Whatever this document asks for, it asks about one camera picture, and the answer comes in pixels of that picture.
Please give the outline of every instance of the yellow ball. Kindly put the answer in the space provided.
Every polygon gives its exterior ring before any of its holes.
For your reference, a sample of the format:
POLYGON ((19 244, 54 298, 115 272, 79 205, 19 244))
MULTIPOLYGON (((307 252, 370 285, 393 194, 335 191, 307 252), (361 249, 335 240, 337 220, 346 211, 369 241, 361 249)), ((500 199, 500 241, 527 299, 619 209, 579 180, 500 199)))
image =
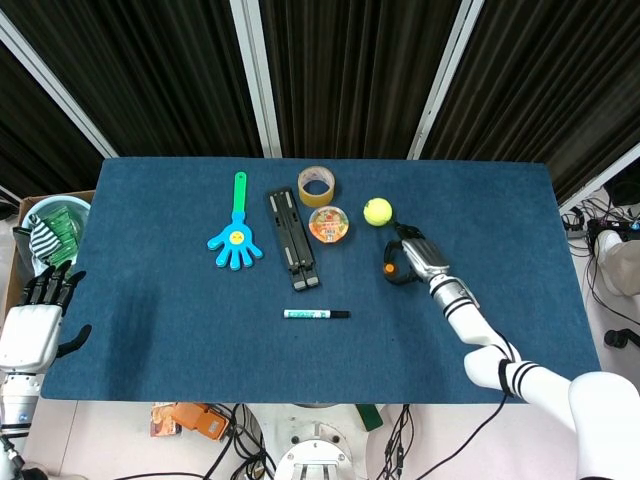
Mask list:
POLYGON ((384 198, 372 198, 364 206, 364 219, 374 227, 386 225, 392 214, 391 204, 384 198))

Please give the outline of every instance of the marker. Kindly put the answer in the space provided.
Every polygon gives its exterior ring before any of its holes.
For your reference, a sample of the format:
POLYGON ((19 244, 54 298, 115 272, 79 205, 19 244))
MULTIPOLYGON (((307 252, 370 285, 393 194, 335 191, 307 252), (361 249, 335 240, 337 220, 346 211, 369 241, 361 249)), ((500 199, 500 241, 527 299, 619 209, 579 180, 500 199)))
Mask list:
POLYGON ((284 318, 349 318, 348 310, 285 310, 284 318))

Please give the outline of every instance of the toy hand clapper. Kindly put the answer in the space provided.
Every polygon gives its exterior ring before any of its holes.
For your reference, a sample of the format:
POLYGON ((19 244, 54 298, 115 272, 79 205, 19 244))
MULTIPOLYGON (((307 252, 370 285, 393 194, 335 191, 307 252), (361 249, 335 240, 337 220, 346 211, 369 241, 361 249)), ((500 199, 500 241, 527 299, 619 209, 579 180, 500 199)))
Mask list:
POLYGON ((253 244, 253 233, 244 224, 244 201, 247 192, 247 174, 237 172, 233 188, 233 212, 231 223, 218 235, 207 242, 209 250, 217 250, 221 245, 224 248, 216 258, 216 265, 220 268, 227 266, 231 257, 231 270, 240 270, 240 257, 245 267, 253 265, 253 259, 249 252, 256 258, 262 258, 262 250, 253 244))

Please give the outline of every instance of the packing tape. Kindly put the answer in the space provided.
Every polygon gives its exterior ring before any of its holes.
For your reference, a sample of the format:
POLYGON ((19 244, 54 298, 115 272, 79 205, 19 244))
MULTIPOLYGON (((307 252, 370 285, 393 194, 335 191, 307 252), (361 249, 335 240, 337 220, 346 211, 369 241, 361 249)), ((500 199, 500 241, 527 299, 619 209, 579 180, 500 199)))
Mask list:
POLYGON ((335 186, 336 179, 333 173, 325 167, 314 166, 305 168, 300 172, 300 175, 298 175, 298 195, 300 196, 300 201, 307 207, 318 208, 329 205, 331 200, 333 200, 333 190, 335 186), (315 180, 327 185, 327 187, 329 187, 327 191, 319 195, 307 192, 304 187, 315 180))

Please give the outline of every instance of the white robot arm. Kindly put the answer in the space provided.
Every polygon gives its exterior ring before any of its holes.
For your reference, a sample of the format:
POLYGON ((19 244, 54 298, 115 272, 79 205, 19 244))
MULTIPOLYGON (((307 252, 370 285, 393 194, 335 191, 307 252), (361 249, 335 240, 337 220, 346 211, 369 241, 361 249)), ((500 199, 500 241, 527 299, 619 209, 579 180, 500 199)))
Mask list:
POLYGON ((62 317, 85 272, 65 279, 71 262, 48 268, 32 279, 13 307, 0 337, 0 370, 5 378, 0 391, 0 480, 43 478, 41 471, 23 470, 22 451, 40 394, 38 375, 56 358, 80 348, 91 333, 85 325, 69 343, 58 344, 62 317))
POLYGON ((473 383, 537 405, 576 432, 579 479, 638 478, 640 395, 625 378, 605 372, 573 381, 523 361, 516 348, 484 319, 464 282, 449 276, 437 247, 415 227, 396 224, 413 275, 429 285, 461 341, 481 348, 466 355, 473 383))

